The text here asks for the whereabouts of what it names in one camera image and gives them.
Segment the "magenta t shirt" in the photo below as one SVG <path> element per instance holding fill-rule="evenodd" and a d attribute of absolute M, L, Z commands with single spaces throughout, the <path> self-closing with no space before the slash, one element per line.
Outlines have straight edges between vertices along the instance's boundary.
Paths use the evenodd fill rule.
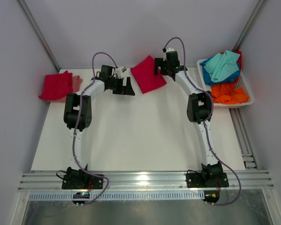
<path fill-rule="evenodd" d="M 166 80 L 157 70 L 157 75 L 154 74 L 155 61 L 152 56 L 148 56 L 135 67 L 130 68 L 131 74 L 136 80 L 142 94 L 161 88 L 167 84 Z"/>

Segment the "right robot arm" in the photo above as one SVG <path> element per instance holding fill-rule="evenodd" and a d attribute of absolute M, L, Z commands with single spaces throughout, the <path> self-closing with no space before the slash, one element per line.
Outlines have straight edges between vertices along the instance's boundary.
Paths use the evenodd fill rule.
<path fill-rule="evenodd" d="M 163 49 L 164 57 L 154 59 L 154 74 L 160 70 L 161 75 L 171 77 L 188 95 L 186 114 L 194 124 L 201 145 L 202 160 L 200 180 L 207 187 L 216 185 L 223 175 L 221 162 L 215 157 L 213 139 L 211 137 L 211 116 L 213 104 L 210 93 L 202 90 L 182 66 L 178 53 L 173 48 Z"/>

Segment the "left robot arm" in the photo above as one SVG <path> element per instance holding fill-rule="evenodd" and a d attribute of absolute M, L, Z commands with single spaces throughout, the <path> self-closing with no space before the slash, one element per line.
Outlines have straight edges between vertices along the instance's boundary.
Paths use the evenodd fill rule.
<path fill-rule="evenodd" d="M 102 65 L 101 70 L 93 73 L 93 78 L 82 91 L 68 94 L 63 120 L 73 134 L 70 166 L 63 177 L 63 189 L 103 188 L 102 174 L 88 172 L 89 151 L 86 147 L 86 130 L 92 122 L 92 99 L 111 90 L 112 94 L 135 96 L 130 77 L 123 84 L 126 67 Z"/>

